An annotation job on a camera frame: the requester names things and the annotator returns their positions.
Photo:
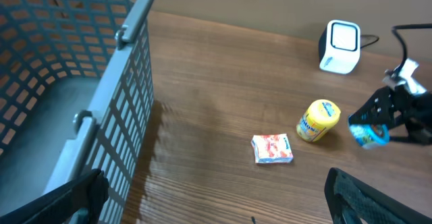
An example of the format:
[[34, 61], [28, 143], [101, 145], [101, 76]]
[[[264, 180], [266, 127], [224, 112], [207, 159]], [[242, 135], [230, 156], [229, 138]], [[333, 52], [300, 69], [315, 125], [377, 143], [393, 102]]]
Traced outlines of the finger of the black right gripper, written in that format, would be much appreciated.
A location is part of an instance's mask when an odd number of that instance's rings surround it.
[[389, 129], [402, 124], [402, 117], [395, 117], [399, 110], [402, 87], [384, 86], [377, 89], [366, 103], [348, 118], [350, 125], [386, 125]]

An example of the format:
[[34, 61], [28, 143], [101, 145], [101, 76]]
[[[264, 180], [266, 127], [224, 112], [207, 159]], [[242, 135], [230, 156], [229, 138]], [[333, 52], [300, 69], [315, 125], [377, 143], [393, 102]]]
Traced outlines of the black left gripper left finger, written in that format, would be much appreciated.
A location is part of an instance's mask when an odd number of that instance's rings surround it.
[[98, 223], [109, 198], [109, 181], [101, 169], [54, 189], [1, 217], [2, 223]]

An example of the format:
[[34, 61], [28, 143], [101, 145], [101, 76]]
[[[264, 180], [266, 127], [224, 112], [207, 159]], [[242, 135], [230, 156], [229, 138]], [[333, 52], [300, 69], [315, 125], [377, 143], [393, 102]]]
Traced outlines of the red snack box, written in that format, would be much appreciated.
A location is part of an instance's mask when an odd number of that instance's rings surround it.
[[251, 144], [257, 164], [291, 163], [294, 159], [287, 134], [254, 135]]

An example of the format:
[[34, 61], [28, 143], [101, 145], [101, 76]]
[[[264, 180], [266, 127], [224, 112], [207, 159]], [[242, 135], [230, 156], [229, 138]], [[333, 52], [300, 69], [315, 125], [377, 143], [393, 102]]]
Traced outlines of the teal tin can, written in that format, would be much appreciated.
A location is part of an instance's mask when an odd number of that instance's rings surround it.
[[349, 130], [358, 145], [367, 150], [385, 146], [390, 140], [386, 125], [350, 124]]

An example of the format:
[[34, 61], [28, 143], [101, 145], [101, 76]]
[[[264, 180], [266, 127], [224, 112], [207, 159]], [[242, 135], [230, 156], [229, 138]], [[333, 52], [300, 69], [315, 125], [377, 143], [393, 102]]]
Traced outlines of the yellow cylindrical container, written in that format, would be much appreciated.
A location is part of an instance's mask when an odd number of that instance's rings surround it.
[[340, 108], [326, 99], [312, 102], [296, 126], [297, 134], [307, 142], [321, 139], [340, 120]]

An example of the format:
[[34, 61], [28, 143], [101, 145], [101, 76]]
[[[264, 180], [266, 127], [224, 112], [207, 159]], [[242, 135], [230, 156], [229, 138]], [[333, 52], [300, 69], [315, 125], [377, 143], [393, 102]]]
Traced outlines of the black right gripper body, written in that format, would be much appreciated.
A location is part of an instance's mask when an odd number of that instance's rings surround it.
[[405, 125], [407, 136], [390, 136], [393, 142], [431, 145], [431, 91], [412, 94], [404, 86], [396, 86], [392, 92], [394, 111], [401, 114], [388, 127], [392, 130]]

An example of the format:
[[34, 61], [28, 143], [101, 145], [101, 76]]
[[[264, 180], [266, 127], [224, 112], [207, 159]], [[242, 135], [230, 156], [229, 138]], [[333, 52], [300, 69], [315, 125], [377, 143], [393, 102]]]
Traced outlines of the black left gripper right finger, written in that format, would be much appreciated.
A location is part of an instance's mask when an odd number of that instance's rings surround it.
[[431, 224], [431, 218], [332, 167], [324, 188], [334, 224]]

